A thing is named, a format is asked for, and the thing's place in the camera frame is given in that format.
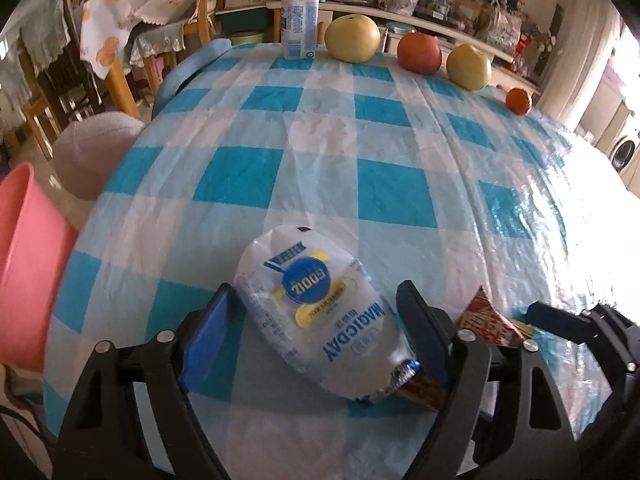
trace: blue chair backrest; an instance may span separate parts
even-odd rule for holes
[[[227,50],[231,49],[231,41],[227,38],[219,38],[213,40],[203,46],[199,51],[191,54],[183,62],[169,72],[169,75],[160,85],[154,108],[151,110],[151,118],[155,118],[166,104],[173,99],[178,93],[187,86],[204,67],[222,56]]]

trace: barcode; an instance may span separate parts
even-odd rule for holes
[[[287,52],[291,57],[300,57],[300,53],[302,52],[302,41],[300,40],[287,41]]]
[[[294,33],[302,32],[302,14],[304,7],[289,7],[290,30]]]

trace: beige stool cushion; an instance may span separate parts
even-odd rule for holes
[[[60,184],[82,200],[96,200],[145,123],[121,112],[72,122],[53,145]]]

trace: pink bucket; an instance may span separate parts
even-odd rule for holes
[[[78,232],[22,163],[0,184],[0,363],[42,371],[47,331]]]

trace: white curtain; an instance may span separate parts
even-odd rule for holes
[[[562,0],[562,6],[556,55],[538,108],[573,131],[620,36],[620,15],[610,0]]]

